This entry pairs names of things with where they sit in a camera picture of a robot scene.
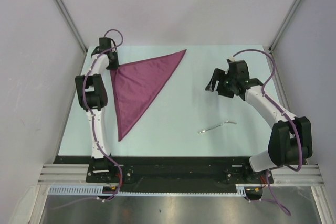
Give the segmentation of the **silver metal fork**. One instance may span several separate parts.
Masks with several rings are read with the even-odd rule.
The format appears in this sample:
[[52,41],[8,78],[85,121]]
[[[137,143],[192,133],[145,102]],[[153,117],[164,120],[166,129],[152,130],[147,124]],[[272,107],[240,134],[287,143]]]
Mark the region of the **silver metal fork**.
[[209,128],[207,128],[207,129],[200,130],[200,131],[198,131],[198,134],[203,134],[203,133],[205,133],[205,132],[214,130],[214,129],[216,129],[216,128],[218,128],[218,127],[221,127],[221,126],[223,126],[223,125],[225,125],[225,124],[233,124],[233,125],[237,125],[237,122],[234,122],[234,121],[224,121],[224,122],[222,122],[222,123],[220,123],[220,124],[217,124],[217,125],[215,125],[215,126],[209,127]]

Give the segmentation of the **purple cloth napkin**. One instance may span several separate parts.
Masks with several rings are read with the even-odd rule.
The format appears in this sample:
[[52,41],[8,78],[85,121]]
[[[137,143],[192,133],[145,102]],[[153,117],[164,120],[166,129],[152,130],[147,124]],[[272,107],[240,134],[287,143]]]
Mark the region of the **purple cloth napkin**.
[[150,107],[178,68],[187,50],[125,63],[110,70],[118,141],[122,141]]

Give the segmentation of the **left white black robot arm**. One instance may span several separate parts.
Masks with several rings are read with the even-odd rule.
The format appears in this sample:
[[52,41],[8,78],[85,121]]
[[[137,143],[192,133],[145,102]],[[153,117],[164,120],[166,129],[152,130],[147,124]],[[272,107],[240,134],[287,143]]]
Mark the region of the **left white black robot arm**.
[[106,140],[104,120],[108,96],[102,78],[109,65],[118,58],[116,45],[111,38],[99,38],[99,46],[91,54],[92,63],[87,73],[75,77],[78,102],[86,112],[92,142],[86,177],[88,183],[110,183],[117,172]]

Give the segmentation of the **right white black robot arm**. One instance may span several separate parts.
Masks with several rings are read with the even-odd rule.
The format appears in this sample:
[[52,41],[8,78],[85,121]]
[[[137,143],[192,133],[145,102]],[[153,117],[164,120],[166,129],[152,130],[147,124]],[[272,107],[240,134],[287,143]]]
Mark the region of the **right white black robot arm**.
[[261,172],[287,166],[301,170],[305,159],[312,156],[311,123],[305,116],[298,117],[277,103],[265,91],[257,78],[250,78],[245,61],[228,61],[228,70],[214,69],[205,90],[219,95],[240,97],[251,105],[271,128],[268,147],[249,158],[249,165],[242,169],[243,179],[254,183]]

